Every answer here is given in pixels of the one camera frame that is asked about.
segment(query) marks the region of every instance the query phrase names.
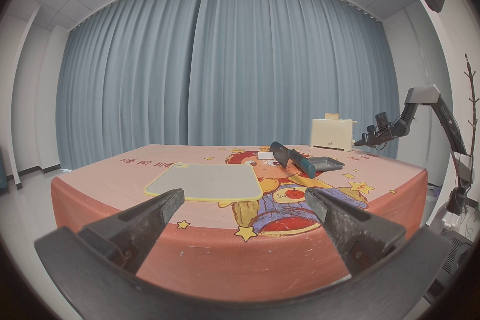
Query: floor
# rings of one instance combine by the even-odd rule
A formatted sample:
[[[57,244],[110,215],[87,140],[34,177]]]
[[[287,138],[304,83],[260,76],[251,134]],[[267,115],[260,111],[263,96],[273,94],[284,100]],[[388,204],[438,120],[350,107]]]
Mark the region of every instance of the floor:
[[[43,268],[33,247],[39,237],[57,228],[50,195],[51,179],[62,170],[46,174],[36,171],[21,178],[23,189],[9,184],[9,193],[0,196],[0,233],[13,259],[41,299],[61,318],[80,320]],[[480,230],[480,219],[470,209],[460,226],[460,233],[475,237]],[[429,304],[421,299],[404,320],[417,319]]]

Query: gray cutting board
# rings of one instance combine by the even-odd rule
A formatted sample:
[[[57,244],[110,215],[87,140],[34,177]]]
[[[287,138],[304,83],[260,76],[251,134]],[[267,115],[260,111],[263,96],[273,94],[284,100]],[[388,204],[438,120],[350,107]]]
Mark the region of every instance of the gray cutting board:
[[[185,200],[198,202],[249,202],[263,195],[250,164],[177,162],[143,191],[149,196],[158,196],[176,188],[185,191]]]

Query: pink tablecloth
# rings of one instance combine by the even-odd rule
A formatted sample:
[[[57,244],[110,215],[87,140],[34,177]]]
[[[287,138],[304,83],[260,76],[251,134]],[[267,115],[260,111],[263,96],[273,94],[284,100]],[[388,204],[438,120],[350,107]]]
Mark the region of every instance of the pink tablecloth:
[[[186,201],[174,214],[137,276],[211,299],[268,300],[323,287],[348,272],[304,202],[307,187],[339,194],[352,205],[419,227],[426,170],[369,153],[290,146],[307,156],[330,156],[342,170],[309,179],[293,165],[260,161],[268,147],[148,145],[52,180],[57,225],[74,231],[151,198],[144,187],[173,163],[253,165],[263,197],[257,201]]]

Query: cartoon girl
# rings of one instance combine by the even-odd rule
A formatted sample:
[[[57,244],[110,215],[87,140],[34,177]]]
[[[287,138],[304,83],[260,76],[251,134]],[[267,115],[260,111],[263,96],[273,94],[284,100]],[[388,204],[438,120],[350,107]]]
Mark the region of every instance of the cartoon girl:
[[[232,204],[239,230],[252,227],[255,234],[284,236],[319,227],[315,213],[305,202],[308,187],[320,188],[355,207],[368,207],[367,199],[358,191],[334,188],[316,178],[310,179],[291,161],[285,169],[276,160],[258,160],[257,154],[256,151],[245,151],[233,153],[225,159],[227,164],[250,164],[263,191],[263,197],[257,201],[218,204],[222,208]]]

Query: white toaster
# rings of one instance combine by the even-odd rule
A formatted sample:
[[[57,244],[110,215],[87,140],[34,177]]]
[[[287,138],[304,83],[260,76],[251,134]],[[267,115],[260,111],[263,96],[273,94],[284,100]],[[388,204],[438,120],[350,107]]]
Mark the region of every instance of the white toaster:
[[[323,147],[351,151],[354,120],[312,119],[310,147]]]

